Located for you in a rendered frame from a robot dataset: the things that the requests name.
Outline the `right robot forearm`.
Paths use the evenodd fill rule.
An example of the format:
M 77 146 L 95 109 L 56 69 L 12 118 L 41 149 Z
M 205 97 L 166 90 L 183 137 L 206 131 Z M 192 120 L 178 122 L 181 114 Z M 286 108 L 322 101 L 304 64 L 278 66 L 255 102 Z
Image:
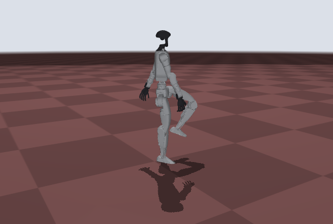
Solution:
M 176 80 L 176 75 L 172 73 L 170 74 L 169 77 L 170 77 L 170 84 L 174 89 L 175 95 L 177 94 L 179 98 L 182 97 L 181 88 L 179 87 L 179 84 Z

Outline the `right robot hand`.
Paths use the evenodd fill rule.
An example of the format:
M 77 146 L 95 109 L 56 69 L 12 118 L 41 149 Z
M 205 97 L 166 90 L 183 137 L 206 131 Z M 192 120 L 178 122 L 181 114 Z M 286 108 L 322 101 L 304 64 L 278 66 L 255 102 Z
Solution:
M 177 112 L 178 111 L 183 111 L 185 109 L 186 102 L 182 98 L 183 98 L 183 96 L 179 98 L 178 95 L 176 94 L 176 99 L 178 100 L 178 102 L 177 102 L 177 105 L 178 105 Z

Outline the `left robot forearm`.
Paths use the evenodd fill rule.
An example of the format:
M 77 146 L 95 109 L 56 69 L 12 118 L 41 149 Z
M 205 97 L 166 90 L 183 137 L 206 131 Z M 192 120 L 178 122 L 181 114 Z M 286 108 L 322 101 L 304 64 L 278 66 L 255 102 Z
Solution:
M 147 79 L 147 85 L 146 85 L 146 87 L 149 88 L 151 86 L 151 84 L 153 83 L 154 79 L 155 79 L 155 73 L 152 70 L 151 73 L 150 73 L 149 78 Z

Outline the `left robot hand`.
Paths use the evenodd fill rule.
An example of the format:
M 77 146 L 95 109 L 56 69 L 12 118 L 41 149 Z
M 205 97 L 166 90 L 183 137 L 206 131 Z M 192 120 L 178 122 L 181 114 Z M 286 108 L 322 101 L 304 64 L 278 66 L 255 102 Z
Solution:
M 150 89 L 150 88 L 148 88 L 148 87 L 146 87 L 146 85 L 147 85 L 147 82 L 145 83 L 145 88 L 144 89 L 142 89 L 142 91 L 141 91 L 141 93 L 140 93 L 140 95 L 139 95 L 139 98 L 140 98 L 140 96 L 141 96 L 141 100 L 142 100 L 142 97 L 143 97 L 143 101 L 144 101 L 144 97 L 145 97 L 145 101 L 146 101 L 146 95 L 148 95 L 148 98 L 149 98 L 149 90 L 148 89 Z

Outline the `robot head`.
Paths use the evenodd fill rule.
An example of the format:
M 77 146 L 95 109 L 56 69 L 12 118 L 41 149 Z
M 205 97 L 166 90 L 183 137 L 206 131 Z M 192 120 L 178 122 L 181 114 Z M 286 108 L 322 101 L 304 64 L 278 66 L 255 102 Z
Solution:
M 159 48 L 156 51 L 161 51 L 163 48 L 168 47 L 168 38 L 170 37 L 170 33 L 165 30 L 158 31 L 156 34 L 157 38 L 160 38 L 161 40 L 165 39 L 165 44 L 160 44 Z M 164 49 L 165 51 L 165 49 Z

